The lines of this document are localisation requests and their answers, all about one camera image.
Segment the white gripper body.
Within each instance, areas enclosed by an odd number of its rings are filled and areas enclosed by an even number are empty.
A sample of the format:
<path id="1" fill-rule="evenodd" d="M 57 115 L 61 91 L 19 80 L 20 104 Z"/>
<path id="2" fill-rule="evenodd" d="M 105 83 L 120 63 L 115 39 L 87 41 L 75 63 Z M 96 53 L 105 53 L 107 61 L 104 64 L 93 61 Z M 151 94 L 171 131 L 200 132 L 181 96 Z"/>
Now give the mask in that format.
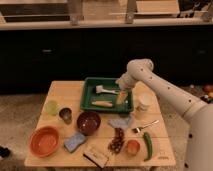
<path id="1" fill-rule="evenodd" d="M 125 73 L 116 80 L 116 84 L 121 90 L 131 90 L 134 88 L 134 78 L 128 73 Z"/>

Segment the yellow gripper fingers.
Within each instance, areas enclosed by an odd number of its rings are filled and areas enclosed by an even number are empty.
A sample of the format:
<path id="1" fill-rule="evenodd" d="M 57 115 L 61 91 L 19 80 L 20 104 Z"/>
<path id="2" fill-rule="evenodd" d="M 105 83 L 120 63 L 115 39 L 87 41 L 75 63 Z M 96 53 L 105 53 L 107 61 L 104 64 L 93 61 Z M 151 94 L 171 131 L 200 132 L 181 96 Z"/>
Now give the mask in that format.
<path id="1" fill-rule="evenodd" d="M 117 99 L 116 99 L 116 104 L 117 105 L 121 105 L 125 102 L 126 98 L 128 96 L 128 92 L 127 91 L 120 91 L 117 95 Z"/>

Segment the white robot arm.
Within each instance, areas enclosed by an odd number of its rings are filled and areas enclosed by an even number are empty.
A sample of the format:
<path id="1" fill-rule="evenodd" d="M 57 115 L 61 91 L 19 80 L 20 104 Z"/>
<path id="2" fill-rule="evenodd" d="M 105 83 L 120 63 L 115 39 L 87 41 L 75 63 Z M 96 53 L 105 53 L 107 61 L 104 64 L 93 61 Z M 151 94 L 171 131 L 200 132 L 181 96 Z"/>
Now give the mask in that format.
<path id="1" fill-rule="evenodd" d="M 153 73 L 150 59 L 128 62 L 126 72 L 116 80 L 121 90 L 132 90 L 143 82 L 164 98 L 190 124 L 184 171 L 213 171 L 213 104 L 178 88 Z"/>

